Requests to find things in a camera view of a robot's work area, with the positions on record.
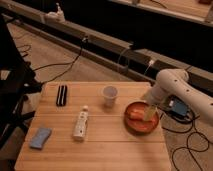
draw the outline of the white cup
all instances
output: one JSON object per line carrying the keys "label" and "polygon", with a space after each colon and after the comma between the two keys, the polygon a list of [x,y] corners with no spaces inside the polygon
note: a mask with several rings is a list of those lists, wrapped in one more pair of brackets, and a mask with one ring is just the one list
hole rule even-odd
{"label": "white cup", "polygon": [[103,96],[104,96],[104,105],[106,107],[113,107],[115,104],[115,100],[117,98],[118,90],[116,87],[113,86],[106,86],[103,89]]}

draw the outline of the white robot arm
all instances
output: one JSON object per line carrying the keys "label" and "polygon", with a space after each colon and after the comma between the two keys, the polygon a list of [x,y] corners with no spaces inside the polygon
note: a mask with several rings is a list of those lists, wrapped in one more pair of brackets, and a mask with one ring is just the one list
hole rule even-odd
{"label": "white robot arm", "polygon": [[183,69],[161,70],[155,85],[145,96],[146,102],[158,105],[169,95],[175,95],[213,126],[213,98],[187,84],[188,79],[188,73]]}

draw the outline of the orange bowl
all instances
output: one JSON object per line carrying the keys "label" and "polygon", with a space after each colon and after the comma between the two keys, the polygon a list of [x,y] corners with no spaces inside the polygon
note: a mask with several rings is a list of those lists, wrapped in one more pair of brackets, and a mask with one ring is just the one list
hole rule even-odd
{"label": "orange bowl", "polygon": [[144,102],[134,102],[127,106],[124,113],[124,122],[129,130],[134,133],[150,133],[159,123],[157,112],[149,121],[143,120],[143,115],[146,107],[149,105]]}

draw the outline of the remote control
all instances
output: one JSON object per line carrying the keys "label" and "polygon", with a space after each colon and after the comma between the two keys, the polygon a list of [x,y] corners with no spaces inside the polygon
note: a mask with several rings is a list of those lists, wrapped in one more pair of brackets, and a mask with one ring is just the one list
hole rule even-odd
{"label": "remote control", "polygon": [[49,128],[39,128],[35,136],[30,141],[30,147],[36,149],[42,149],[44,143],[51,135],[51,129]]}
{"label": "remote control", "polygon": [[66,105],[66,99],[67,99],[67,86],[66,85],[60,85],[58,87],[56,105],[57,106],[65,106]]}
{"label": "remote control", "polygon": [[80,112],[78,116],[78,120],[76,122],[74,132],[73,132],[73,139],[76,141],[83,141],[86,128],[87,128],[87,119],[88,119],[88,107],[84,106],[83,110]]}

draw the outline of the wooden board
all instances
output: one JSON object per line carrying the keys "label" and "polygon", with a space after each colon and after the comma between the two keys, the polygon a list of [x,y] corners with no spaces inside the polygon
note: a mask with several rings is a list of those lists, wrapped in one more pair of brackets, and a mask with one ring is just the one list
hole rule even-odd
{"label": "wooden board", "polygon": [[[68,85],[67,105],[56,107],[58,86]],[[106,85],[118,89],[116,104],[103,106]],[[35,117],[18,156],[16,171],[139,171],[171,170],[160,124],[147,135],[133,135],[125,127],[126,106],[139,101],[150,88],[145,82],[52,82],[45,85]],[[84,142],[72,139],[77,116],[83,105],[89,106]],[[29,148],[39,127],[52,129],[44,148]]]}
{"label": "wooden board", "polygon": [[[132,0],[119,0],[132,3]],[[201,18],[206,18],[210,5],[200,4],[198,0],[154,0],[161,3],[167,10],[189,14]],[[153,7],[163,8],[160,4],[150,0],[140,0],[139,4],[150,5]]]}

